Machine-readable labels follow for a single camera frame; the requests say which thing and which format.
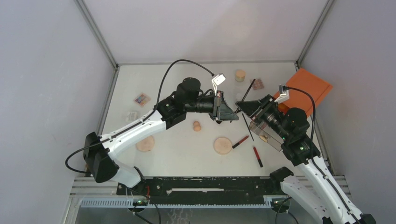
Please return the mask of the long black makeup pencil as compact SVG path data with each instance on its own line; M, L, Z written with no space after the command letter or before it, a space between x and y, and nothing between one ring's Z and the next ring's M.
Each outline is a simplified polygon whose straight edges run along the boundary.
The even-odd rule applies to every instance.
M251 81L248 89L246 90L244 96L242 97L242 99L240 101L244 101L246 99L246 97L247 97L248 93L250 92L250 90L252 89L252 86L254 85L255 81L256 81L255 78ZM235 110L235 113L238 114L239 112L240 112L240 109L237 107L237 109Z

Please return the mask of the orange clear drawer organizer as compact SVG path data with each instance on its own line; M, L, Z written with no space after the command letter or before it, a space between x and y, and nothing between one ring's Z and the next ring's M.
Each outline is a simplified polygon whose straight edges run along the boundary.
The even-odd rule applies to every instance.
M286 86L301 89L309 93L315 102L315 106L318 106L333 88L330 83L305 69L299 69L296 74L286 82ZM288 100L279 104L278 109L281 112L285 114L289 109L295 107L304 110L307 117L313 115L313 106L308 96L296 90L290 90L289 96ZM262 141L271 145L275 150L282 150L282 138L277 136L265 122L261 122L258 125L251 121L249 129Z

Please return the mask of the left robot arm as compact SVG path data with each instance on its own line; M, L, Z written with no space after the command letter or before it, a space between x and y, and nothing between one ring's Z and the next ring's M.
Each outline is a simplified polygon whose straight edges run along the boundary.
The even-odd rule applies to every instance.
M124 150L184 121L189 112L207 113L217 123L238 120L238 115L226 103L224 93L217 89L225 79L222 73L216 75L212 79L213 88L206 95L201 93L201 83L196 78L185 78L170 96L141 118L101 136L95 132L88 134L83 159L95 182L116 181L139 195L145 191L146 182L137 167L119 160Z

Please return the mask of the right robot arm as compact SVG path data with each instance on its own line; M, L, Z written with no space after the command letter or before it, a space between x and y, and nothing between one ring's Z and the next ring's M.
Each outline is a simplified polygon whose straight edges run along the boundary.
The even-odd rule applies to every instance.
M236 105L255 125L265 123L282 138L283 154L315 190L312 193L299 184L293 173L283 167L270 174L272 192L286 193L320 224L376 223L371 214L364 214L352 203L327 168L321 152L306 134L310 124L304 110L294 107L283 113L271 95L238 101Z

